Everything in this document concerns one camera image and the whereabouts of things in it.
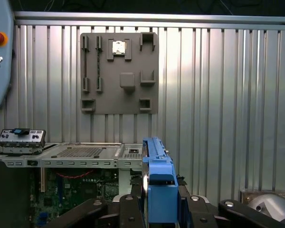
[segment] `corrugated metal wall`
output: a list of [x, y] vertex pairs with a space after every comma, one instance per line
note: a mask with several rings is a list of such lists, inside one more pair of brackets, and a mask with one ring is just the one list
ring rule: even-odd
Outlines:
[[[80, 111], [79, 35], [159, 35], [159, 112]], [[219, 200], [285, 190], [285, 31], [16, 26], [2, 128], [47, 130], [48, 142], [141, 142], [158, 136], [188, 189]]]

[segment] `blue plastic part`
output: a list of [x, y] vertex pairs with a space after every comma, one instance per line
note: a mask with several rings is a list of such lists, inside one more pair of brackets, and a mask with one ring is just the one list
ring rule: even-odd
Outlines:
[[0, 57], [2, 57], [0, 62], [0, 105], [10, 84], [14, 14], [9, 3], [9, 0], [0, 0], [0, 32], [4, 32], [8, 37], [7, 44], [0, 47]]
[[48, 217], [48, 213], [47, 213], [47, 212], [41, 212], [41, 213], [39, 214], [39, 218], [45, 219], [45, 218], [47, 218], [47, 217]]
[[178, 221], [178, 183], [172, 159], [157, 137], [144, 138], [143, 147], [149, 164], [148, 221], [149, 223], [176, 223]]
[[48, 213], [47, 212], [40, 212], [38, 221], [37, 221], [37, 226], [42, 227], [47, 224], [47, 219], [48, 219]]

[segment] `motherboard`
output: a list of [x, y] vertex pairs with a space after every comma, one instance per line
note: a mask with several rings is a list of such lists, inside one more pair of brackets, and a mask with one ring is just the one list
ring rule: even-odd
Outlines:
[[30, 174], [31, 228], [39, 228], [90, 198], [118, 195], [118, 169], [45, 169]]

